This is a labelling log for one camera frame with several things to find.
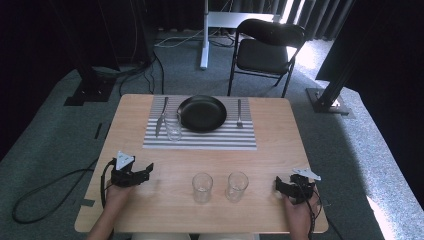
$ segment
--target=tabletop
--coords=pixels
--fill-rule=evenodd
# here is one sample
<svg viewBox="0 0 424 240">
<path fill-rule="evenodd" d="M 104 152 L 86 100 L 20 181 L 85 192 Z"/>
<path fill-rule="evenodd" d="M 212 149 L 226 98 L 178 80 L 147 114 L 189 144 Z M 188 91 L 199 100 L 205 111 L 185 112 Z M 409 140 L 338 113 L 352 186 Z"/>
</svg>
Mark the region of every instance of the tabletop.
<svg viewBox="0 0 424 240">
<path fill-rule="evenodd" d="M 81 206 L 75 222 L 77 231 L 90 231 L 100 216 L 100 176 L 107 163 L 122 151 L 136 157 L 134 172 L 144 170 L 150 163 L 154 163 L 154 170 L 150 180 L 133 191 L 115 225 L 116 232 L 288 232 L 281 194 L 275 191 L 274 180 L 279 176 L 289 183 L 293 168 L 309 168 L 288 100 L 247 98 L 255 150 L 208 150 L 143 148 L 153 99 L 153 95 L 135 94 L 121 98 L 85 195 L 94 203 Z M 248 176 L 249 186 L 241 201 L 232 203 L 224 194 L 228 176 L 235 171 Z M 199 172 L 208 173 L 214 181 L 212 197 L 205 204 L 193 200 L 191 181 Z M 315 232 L 327 229 L 322 211 Z"/>
</svg>

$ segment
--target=person's right hand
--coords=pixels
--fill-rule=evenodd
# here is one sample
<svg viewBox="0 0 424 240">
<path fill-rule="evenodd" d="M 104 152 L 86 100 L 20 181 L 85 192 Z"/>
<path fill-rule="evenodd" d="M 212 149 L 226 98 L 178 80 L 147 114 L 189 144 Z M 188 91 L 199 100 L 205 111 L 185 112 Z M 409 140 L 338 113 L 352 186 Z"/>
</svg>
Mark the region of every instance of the person's right hand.
<svg viewBox="0 0 424 240">
<path fill-rule="evenodd" d="M 284 207 L 286 212 L 286 217 L 289 223 L 290 237 L 292 240 L 303 240 L 309 239 L 308 233 L 311 227 L 311 211 L 306 202 L 294 205 L 288 196 L 281 194 L 283 196 Z M 312 211 L 315 216 L 318 212 L 318 200 L 319 197 L 317 194 L 313 194 L 311 199 L 309 199 L 309 204 L 311 205 Z"/>
</svg>

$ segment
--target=gray carpet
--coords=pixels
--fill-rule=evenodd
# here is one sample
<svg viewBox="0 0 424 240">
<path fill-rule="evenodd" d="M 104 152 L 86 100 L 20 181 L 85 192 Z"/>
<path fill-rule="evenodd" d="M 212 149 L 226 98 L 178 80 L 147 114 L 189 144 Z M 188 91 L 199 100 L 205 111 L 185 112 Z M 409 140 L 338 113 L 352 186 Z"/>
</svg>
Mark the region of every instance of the gray carpet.
<svg viewBox="0 0 424 240">
<path fill-rule="evenodd" d="M 191 33 L 162 33 L 160 37 L 187 34 Z M 229 40 L 217 41 L 230 43 Z M 177 47 L 155 49 L 164 67 L 166 94 L 226 95 L 232 49 L 211 45 L 209 66 L 203 71 L 199 69 L 200 47 L 201 42 L 189 41 Z M 355 118 L 317 114 L 309 103 L 305 89 L 326 85 L 326 82 L 312 79 L 329 47 L 331 43 L 322 41 L 307 43 L 301 53 L 303 60 L 298 60 L 286 96 L 292 104 L 312 170 L 323 179 L 318 182 L 318 188 L 328 205 L 325 212 L 344 239 L 384 239 L 384 236 L 386 239 L 421 239 L 424 236 L 423 211 L 360 96 L 349 89 L 341 93 Z M 0 181 L 3 183 L 0 187 L 0 239 L 84 239 L 86 234 L 76 232 L 74 222 L 91 173 L 82 179 L 57 211 L 42 221 L 18 224 L 12 219 L 12 208 L 22 195 L 32 189 L 68 172 L 86 168 L 97 158 L 120 99 L 121 83 L 123 94 L 148 94 L 149 91 L 161 94 L 160 79 L 160 67 L 155 62 L 145 74 L 120 78 L 109 102 L 87 102 L 80 107 L 63 106 L 80 82 L 77 72 L 70 72 L 58 82 L 26 131 L 0 163 Z M 273 87 L 273 81 L 236 77 L 232 95 L 280 97 L 283 85 Z M 96 136 L 100 123 L 103 127 Z M 27 220 L 42 216 L 59 203 L 78 176 L 60 180 L 30 196 L 20 205 L 18 216 Z M 374 216 L 374 212 L 379 211 L 375 207 L 373 211 L 367 197 L 381 208 L 382 219 L 385 220 L 380 222 L 381 228 Z M 116 234 L 114 239 L 129 236 Z M 281 234 L 263 234 L 261 239 L 289 238 Z M 315 234 L 314 239 L 339 237 L 335 228 L 330 227 L 326 233 Z"/>
</svg>

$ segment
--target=plate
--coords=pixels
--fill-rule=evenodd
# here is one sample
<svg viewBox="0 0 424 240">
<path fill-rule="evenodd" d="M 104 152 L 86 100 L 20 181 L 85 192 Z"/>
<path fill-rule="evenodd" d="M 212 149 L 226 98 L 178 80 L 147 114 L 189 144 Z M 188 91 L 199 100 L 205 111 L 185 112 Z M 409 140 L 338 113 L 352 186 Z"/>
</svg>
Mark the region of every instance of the plate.
<svg viewBox="0 0 424 240">
<path fill-rule="evenodd" d="M 214 97 L 196 95 L 178 107 L 181 125 L 194 132 L 210 132 L 219 128 L 227 119 L 227 109 Z"/>
</svg>

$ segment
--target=placemat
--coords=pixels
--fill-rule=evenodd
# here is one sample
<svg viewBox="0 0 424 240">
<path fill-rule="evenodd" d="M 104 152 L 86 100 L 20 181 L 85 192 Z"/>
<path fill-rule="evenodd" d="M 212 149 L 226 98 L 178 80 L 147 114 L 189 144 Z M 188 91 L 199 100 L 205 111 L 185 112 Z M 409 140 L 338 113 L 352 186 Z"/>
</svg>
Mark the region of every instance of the placemat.
<svg viewBox="0 0 424 240">
<path fill-rule="evenodd" d="M 250 116 L 247 98 L 215 97 L 227 109 L 227 119 L 224 124 L 207 133 L 195 133 L 182 127 L 182 138 L 178 142 L 168 140 L 165 123 L 162 124 L 159 136 L 156 138 L 156 122 L 163 110 L 166 95 L 153 97 L 149 122 L 144 137 L 143 148 L 164 149 L 208 149 L 208 150 L 256 150 L 256 138 Z M 180 104 L 191 96 L 168 96 L 167 112 L 176 112 Z M 241 119 L 243 128 L 237 128 L 238 103 L 241 100 Z"/>
</svg>

